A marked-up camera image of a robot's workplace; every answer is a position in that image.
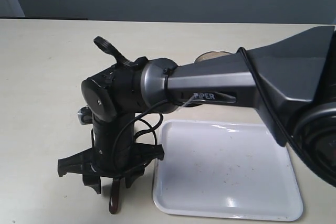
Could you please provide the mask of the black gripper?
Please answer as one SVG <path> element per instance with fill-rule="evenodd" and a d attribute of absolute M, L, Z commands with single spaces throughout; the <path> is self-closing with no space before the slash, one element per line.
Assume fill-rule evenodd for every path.
<path fill-rule="evenodd" d="M 99 121 L 93 117 L 91 131 L 92 147 L 73 156 L 58 161 L 59 177 L 67 173 L 82 175 L 85 186 L 101 194 L 100 177 L 124 177 L 126 188 L 144 175 L 144 168 L 152 160 L 164 159 L 164 150 L 157 143 L 155 130 L 162 124 L 163 115 L 155 126 L 134 133 L 136 121 L 143 115 L 127 113 L 110 122 Z"/>

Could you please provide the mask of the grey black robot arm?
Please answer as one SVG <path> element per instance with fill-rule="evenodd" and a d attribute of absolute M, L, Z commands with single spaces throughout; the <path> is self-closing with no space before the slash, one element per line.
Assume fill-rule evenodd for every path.
<path fill-rule="evenodd" d="M 280 146 L 290 145 L 318 177 L 335 185 L 335 27 L 317 26 L 277 43 L 180 66 L 171 59 L 128 60 L 111 43 L 94 44 L 116 62 L 81 84 L 92 146 L 58 161 L 59 176 L 82 175 L 100 191 L 101 177 L 126 186 L 164 158 L 159 144 L 134 132 L 148 114 L 163 116 L 202 104 L 253 108 Z"/>

